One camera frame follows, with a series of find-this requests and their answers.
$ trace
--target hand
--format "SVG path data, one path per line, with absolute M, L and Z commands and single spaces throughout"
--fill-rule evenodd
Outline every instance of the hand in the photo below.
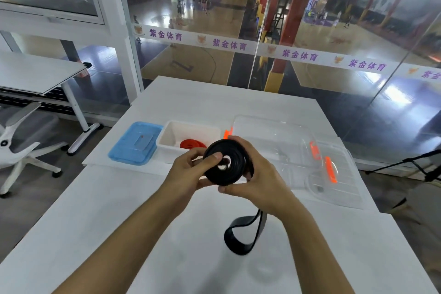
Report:
M 262 157 L 250 142 L 238 136 L 229 136 L 229 139 L 239 142 L 244 147 L 253 163 L 254 175 L 251 177 L 250 173 L 246 173 L 246 183 L 219 186 L 218 191 L 248 199 L 257 208 L 280 219 L 299 201 L 274 165 Z
M 174 217 L 178 216 L 190 202 L 196 190 L 211 186 L 208 179 L 200 179 L 205 171 L 219 164 L 223 155 L 216 152 L 211 156 L 197 159 L 206 151 L 204 147 L 195 147 L 175 159 L 172 168 L 167 174 L 157 193 L 173 203 Z

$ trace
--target right hand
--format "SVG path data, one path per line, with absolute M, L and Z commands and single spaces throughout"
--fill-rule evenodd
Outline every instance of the right hand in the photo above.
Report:
M 299 202 L 274 165 L 264 158 L 250 142 L 238 136 L 229 136 L 237 141 L 248 153 L 254 167 L 254 175 L 245 174 L 246 183 L 219 186 L 221 193 L 242 197 L 251 201 L 265 213 L 279 218 L 283 216 L 293 203 Z

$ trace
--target white table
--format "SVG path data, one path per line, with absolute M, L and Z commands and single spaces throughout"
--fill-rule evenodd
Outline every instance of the white table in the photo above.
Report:
M 88 165 L 0 264 L 0 292 L 51 293 L 163 179 Z M 390 215 L 301 201 L 357 294 L 437 293 Z M 249 255 L 237 256 L 225 246 L 223 232 L 230 222 L 255 211 L 247 200 L 215 187 L 197 191 L 128 293 L 301 293 L 288 238 L 274 217 L 268 217 Z M 251 239 L 252 234 L 251 229 L 237 236 Z
M 315 99 L 159 76 L 136 98 L 83 164 L 166 175 L 171 165 L 155 160 L 155 155 L 146 165 L 134 166 L 114 162 L 107 154 L 137 121 L 164 125 L 169 120 L 176 120 L 211 125 L 223 131 L 229 130 L 234 117 L 240 114 L 299 124 L 311 130 L 317 141 L 343 146 Z M 364 209 L 378 212 L 359 174 L 356 183 Z M 303 190 L 296 190 L 295 195 L 316 200 Z
M 94 130 L 102 127 L 99 123 L 91 126 L 87 124 L 67 82 L 84 69 L 85 66 L 82 63 L 0 51 L 0 88 L 38 95 L 45 95 L 58 86 L 63 88 L 83 129 L 83 133 L 70 146 L 68 155 L 73 155 Z

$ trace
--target black strap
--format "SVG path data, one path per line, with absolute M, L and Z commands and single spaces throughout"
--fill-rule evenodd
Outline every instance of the black strap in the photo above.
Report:
M 233 140 L 219 140 L 214 142 L 205 151 L 204 158 L 212 155 L 215 152 L 221 152 L 223 156 L 230 157 L 230 163 L 222 160 L 221 165 L 225 165 L 226 168 L 221 170 L 218 166 L 215 166 L 205 172 L 205 176 L 212 183 L 226 186 L 235 183 L 240 179 L 240 177 L 249 172 L 251 176 L 254 174 L 253 164 L 251 163 L 250 157 L 247 152 L 238 142 Z M 256 216 L 244 216 L 235 219 L 231 225 L 225 230 L 223 235 L 223 240 L 228 248 L 240 256 L 245 256 L 248 254 L 256 244 L 257 239 L 265 227 L 267 218 L 267 213 L 258 210 Z M 254 223 L 255 220 L 259 219 L 259 225 L 257 227 L 256 236 L 251 244 L 244 244 L 240 242 L 233 233 L 234 228 L 249 226 Z

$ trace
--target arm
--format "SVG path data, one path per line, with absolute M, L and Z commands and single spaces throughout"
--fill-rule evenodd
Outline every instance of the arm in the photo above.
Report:
M 121 224 L 53 294 L 123 294 L 168 225 L 187 206 L 196 190 L 211 185 L 200 177 L 222 159 L 203 161 L 204 148 L 178 157 L 162 186 Z
M 219 191 L 246 198 L 282 221 L 302 293 L 354 293 L 312 215 L 294 196 L 274 166 L 246 140 L 237 136 L 229 138 L 239 142 L 248 152 L 254 175 L 246 174 L 248 182 L 245 184 L 220 186 Z

